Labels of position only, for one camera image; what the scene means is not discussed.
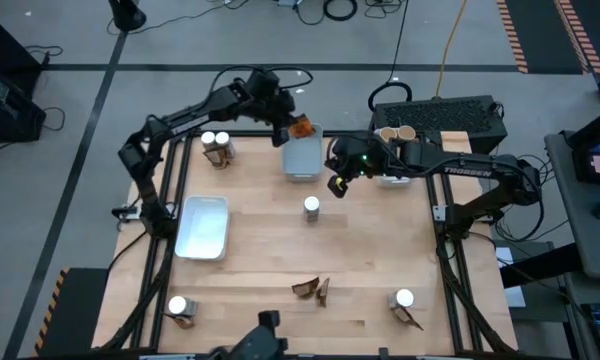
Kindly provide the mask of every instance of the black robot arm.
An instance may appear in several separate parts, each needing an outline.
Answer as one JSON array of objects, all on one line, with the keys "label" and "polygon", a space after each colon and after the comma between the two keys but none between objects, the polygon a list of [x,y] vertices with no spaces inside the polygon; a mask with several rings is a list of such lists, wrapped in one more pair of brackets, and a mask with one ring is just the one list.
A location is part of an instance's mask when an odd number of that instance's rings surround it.
[{"label": "black robot arm", "polygon": [[451,204],[444,209],[440,217],[451,237],[466,237],[479,218],[499,220],[503,216],[501,209],[507,205],[531,205],[541,199],[538,170],[512,155],[446,152],[424,141],[393,139],[387,144],[370,132],[332,141],[325,166],[336,173],[328,186],[340,198],[347,192],[347,183],[360,176],[417,178],[451,174],[497,180],[498,186],[493,190],[464,205]]},{"label": "black robot arm", "polygon": [[153,183],[154,169],[162,161],[164,144],[183,137],[212,121],[237,120],[247,116],[273,127],[272,143],[279,147],[288,140],[287,127],[295,122],[293,97],[279,87],[280,79],[267,70],[253,70],[249,79],[234,79],[212,91],[201,103],[171,115],[150,115],[145,125],[133,133],[118,151],[118,156],[138,186],[142,199],[140,219],[147,232],[160,238],[175,234],[177,223],[158,199]]}]

